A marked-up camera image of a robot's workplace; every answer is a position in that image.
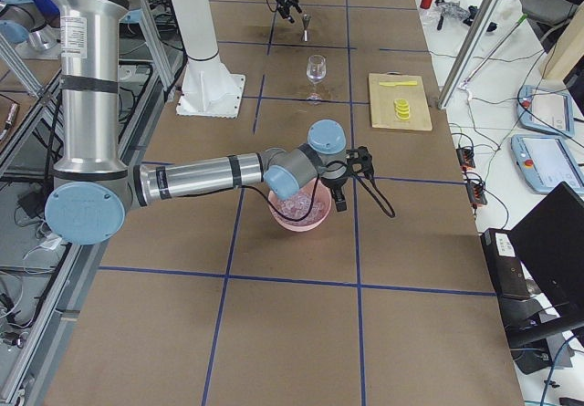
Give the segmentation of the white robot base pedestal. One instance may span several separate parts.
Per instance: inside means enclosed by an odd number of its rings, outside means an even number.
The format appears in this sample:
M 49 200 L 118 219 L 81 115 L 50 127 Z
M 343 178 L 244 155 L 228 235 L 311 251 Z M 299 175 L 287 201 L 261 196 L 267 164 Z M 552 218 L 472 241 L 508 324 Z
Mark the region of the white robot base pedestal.
M 233 119 L 238 116 L 245 76 L 222 62 L 209 0 L 172 0 L 187 65 L 177 113 Z

